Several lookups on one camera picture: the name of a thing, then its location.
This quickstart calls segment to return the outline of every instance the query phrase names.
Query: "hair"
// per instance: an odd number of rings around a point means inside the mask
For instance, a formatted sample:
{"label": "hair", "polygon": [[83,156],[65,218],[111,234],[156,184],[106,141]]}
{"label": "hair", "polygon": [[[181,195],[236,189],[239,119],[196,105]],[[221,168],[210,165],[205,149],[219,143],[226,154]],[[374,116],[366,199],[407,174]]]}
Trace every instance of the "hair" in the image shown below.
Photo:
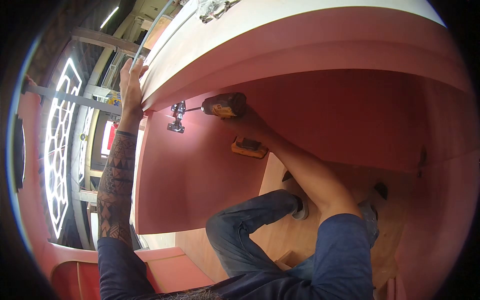
{"label": "hair", "polygon": [[220,295],[214,293],[210,288],[198,288],[189,290],[185,293],[179,293],[175,296],[163,298],[164,300],[222,300]]}

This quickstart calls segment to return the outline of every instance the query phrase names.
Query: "wooden beam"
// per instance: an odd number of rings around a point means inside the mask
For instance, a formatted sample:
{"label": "wooden beam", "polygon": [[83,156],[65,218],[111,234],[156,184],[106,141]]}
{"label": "wooden beam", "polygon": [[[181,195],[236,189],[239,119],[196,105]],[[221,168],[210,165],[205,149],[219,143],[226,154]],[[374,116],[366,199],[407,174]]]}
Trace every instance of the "wooden beam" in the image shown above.
{"label": "wooden beam", "polygon": [[[80,27],[72,30],[72,40],[113,49],[115,52],[125,53],[129,56],[135,56],[139,48],[137,44],[128,40]],[[149,52],[150,50],[144,47],[140,51],[140,56],[145,58]]]}

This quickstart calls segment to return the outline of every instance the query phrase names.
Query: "tattooed arm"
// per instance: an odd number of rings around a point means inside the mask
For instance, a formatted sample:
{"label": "tattooed arm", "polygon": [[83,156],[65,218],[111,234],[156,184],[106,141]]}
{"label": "tattooed arm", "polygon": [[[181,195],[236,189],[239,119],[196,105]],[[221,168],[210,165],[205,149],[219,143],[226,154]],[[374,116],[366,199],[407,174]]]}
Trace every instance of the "tattooed arm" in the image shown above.
{"label": "tattooed arm", "polygon": [[138,126],[143,117],[139,78],[148,69],[138,60],[129,73],[132,59],[120,71],[122,117],[113,140],[107,165],[100,179],[96,200],[98,238],[119,239],[132,247],[130,209]]}

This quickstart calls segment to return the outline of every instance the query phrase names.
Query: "hand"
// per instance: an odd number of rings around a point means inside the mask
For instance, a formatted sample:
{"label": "hand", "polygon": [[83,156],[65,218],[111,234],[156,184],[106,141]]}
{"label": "hand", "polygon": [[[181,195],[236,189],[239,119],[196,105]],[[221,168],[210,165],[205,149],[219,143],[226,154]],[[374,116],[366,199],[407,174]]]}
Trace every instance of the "hand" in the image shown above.
{"label": "hand", "polygon": [[120,71],[122,119],[127,118],[140,121],[144,112],[142,110],[142,91],[140,90],[139,80],[148,70],[148,66],[144,66],[144,61],[138,59],[132,71],[129,72],[132,61],[133,60],[129,58]]}
{"label": "hand", "polygon": [[224,119],[223,122],[239,136],[258,142],[273,133],[262,117],[248,105],[242,117]]}

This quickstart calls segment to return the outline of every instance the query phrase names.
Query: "tribal tattoo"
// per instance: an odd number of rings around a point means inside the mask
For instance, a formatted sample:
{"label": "tribal tattoo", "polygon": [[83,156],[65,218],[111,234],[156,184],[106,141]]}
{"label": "tribal tattoo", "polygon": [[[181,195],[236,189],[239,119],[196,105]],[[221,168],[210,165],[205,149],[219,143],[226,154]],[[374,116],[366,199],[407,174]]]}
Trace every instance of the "tribal tattoo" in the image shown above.
{"label": "tribal tattoo", "polygon": [[130,209],[136,145],[136,135],[117,130],[96,199],[98,238],[119,239],[130,247]]}

